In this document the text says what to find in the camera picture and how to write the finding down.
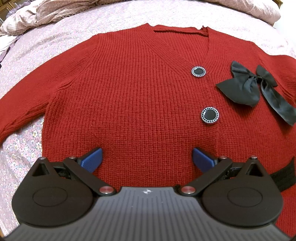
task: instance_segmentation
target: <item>satin bow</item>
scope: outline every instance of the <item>satin bow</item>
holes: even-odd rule
[[[266,69],[258,65],[253,74],[240,63],[233,61],[231,72],[234,78],[225,80],[216,86],[233,102],[254,107],[259,102],[261,91],[269,105],[289,124],[296,122],[296,109],[291,106],[275,89],[275,79]]]

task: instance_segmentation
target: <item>v-neck collar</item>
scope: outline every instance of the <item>v-neck collar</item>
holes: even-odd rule
[[[148,23],[134,28],[137,34],[142,38],[143,42],[153,50],[159,58],[165,61],[168,65],[173,66],[173,68],[182,74],[191,74],[191,69],[195,66],[201,66],[210,71],[212,68],[216,68],[217,65],[221,63],[217,62],[217,56],[219,53],[219,41],[217,41],[216,31],[209,27],[202,27],[198,30],[195,27],[189,28],[179,28],[179,27],[168,27],[163,25],[151,26]],[[192,63],[187,59],[181,57],[175,49],[169,46],[163,39],[161,39],[156,32],[158,31],[172,31],[176,33],[191,33],[200,34],[202,36],[208,37],[208,53],[206,57],[201,60],[200,63]]]

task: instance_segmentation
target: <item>sweater sleeve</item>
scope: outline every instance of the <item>sweater sleeve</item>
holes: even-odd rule
[[[10,134],[43,115],[55,91],[69,84],[90,62],[98,35],[37,67],[0,99],[0,144]]]
[[[285,100],[296,107],[296,59],[287,55],[269,55],[256,44],[252,43],[261,65],[269,71],[276,80],[276,90]]]

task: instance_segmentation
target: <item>black strap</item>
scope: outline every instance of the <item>black strap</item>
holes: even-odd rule
[[[280,192],[287,190],[296,183],[294,157],[284,168],[270,174]]]

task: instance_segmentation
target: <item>red knit sweater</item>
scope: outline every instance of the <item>red knit sweater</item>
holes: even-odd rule
[[[289,126],[260,94],[254,107],[235,104],[215,84],[233,78],[237,61],[253,73],[260,64],[275,89],[296,104],[296,60],[270,56],[254,43],[202,28],[145,24],[98,34],[47,61],[0,100],[0,143],[45,113],[43,156],[62,161],[99,146],[102,180],[120,186],[184,185],[201,172],[192,149],[244,162],[258,156],[269,173],[296,154]],[[206,69],[197,78],[194,66]],[[215,107],[214,125],[200,117]],[[282,192],[277,226],[296,234],[296,186]]]

